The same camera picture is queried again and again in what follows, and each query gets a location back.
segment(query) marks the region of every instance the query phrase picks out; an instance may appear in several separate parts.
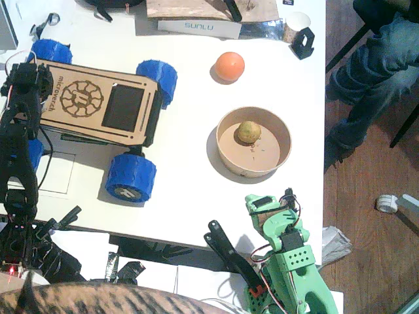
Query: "orange ball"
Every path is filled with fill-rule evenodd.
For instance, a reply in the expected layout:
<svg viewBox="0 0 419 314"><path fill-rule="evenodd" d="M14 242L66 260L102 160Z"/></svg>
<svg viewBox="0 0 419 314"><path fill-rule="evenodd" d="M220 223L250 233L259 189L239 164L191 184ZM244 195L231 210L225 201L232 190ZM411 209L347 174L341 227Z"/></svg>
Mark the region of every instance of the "orange ball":
<svg viewBox="0 0 419 314"><path fill-rule="evenodd" d="M225 52L215 62L215 73L223 80L235 81L244 72L244 60L235 52Z"/></svg>

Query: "potato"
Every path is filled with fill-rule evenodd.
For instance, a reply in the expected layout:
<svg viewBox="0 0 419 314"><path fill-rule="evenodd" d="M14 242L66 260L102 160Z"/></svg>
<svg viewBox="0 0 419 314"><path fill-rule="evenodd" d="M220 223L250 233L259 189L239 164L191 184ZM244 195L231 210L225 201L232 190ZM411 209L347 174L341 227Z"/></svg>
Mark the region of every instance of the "potato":
<svg viewBox="0 0 419 314"><path fill-rule="evenodd" d="M253 121L242 122L238 127L237 136L245 143L254 143L260 138L262 133L260 125Z"/></svg>

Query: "paper bowl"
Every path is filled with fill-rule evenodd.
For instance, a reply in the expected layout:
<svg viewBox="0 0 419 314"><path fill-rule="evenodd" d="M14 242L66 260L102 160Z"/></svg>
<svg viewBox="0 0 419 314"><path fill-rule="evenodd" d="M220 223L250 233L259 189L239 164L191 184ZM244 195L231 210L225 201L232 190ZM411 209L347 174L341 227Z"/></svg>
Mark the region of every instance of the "paper bowl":
<svg viewBox="0 0 419 314"><path fill-rule="evenodd" d="M252 145L237 138L236 130L244 121L261 126L261 136ZM216 137L221 160L242 177L262 177L278 169L291 152L288 127L278 116L258 107L242 107L226 114L217 126Z"/></svg>

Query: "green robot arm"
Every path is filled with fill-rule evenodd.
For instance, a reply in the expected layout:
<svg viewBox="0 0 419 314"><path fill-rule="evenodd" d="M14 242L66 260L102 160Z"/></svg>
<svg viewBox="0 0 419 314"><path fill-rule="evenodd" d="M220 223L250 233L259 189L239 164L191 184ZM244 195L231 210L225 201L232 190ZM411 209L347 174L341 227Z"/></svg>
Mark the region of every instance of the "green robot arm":
<svg viewBox="0 0 419 314"><path fill-rule="evenodd" d="M302 227L294 201L292 191L286 191L280 201L274 196L246 196L253 226L272 246L265 255L269 259L262 266L263 277L287 313L303 314L309 305L309 313L337 314L331 292L316 268L311 246L304 245L310 233ZM266 292L256 299L247 296L247 302L250 312L260 313L274 299ZM269 313L282 311L269 307Z"/></svg>

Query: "plastic bag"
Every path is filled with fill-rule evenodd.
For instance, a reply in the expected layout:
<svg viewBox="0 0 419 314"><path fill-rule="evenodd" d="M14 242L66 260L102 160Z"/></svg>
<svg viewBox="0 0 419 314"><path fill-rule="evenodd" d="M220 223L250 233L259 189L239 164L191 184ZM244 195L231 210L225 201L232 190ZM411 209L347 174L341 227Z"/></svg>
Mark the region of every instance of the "plastic bag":
<svg viewBox="0 0 419 314"><path fill-rule="evenodd" d="M352 251L351 241L336 227L323 228L321 266L326 266Z"/></svg>
<svg viewBox="0 0 419 314"><path fill-rule="evenodd" d="M266 38L276 41L282 40L283 20L242 24L239 39Z"/></svg>

